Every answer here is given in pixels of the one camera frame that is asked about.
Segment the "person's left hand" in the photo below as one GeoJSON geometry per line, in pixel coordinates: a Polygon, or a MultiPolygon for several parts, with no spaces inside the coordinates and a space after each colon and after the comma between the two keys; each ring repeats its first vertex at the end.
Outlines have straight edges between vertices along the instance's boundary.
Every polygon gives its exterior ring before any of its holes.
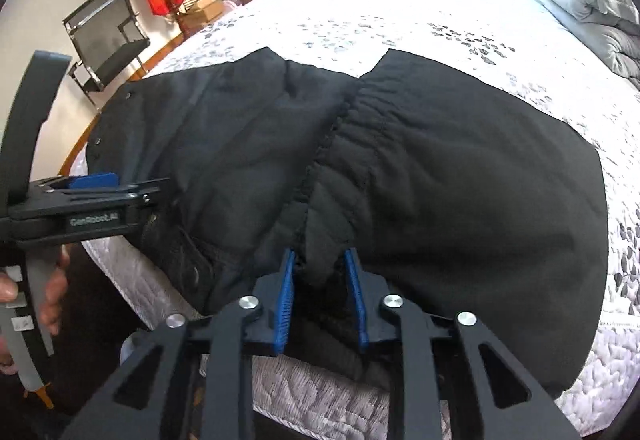
{"type": "MultiPolygon", "coordinates": [[[[69,264],[70,254],[68,253],[66,246],[62,245],[60,247],[60,252],[58,253],[58,260],[56,260],[55,268],[52,271],[46,286],[44,286],[43,302],[39,309],[39,321],[42,325],[47,327],[47,330],[52,336],[56,336],[60,333],[62,299],[68,289],[65,269],[69,264]]],[[[9,277],[9,275],[6,274],[6,272],[1,271],[2,304],[12,303],[12,301],[17,297],[17,294],[17,284],[9,277]]],[[[1,373],[3,375],[14,375],[17,373],[17,366],[12,359],[8,347],[6,347],[6,341],[4,338],[1,338],[1,373]]]]}

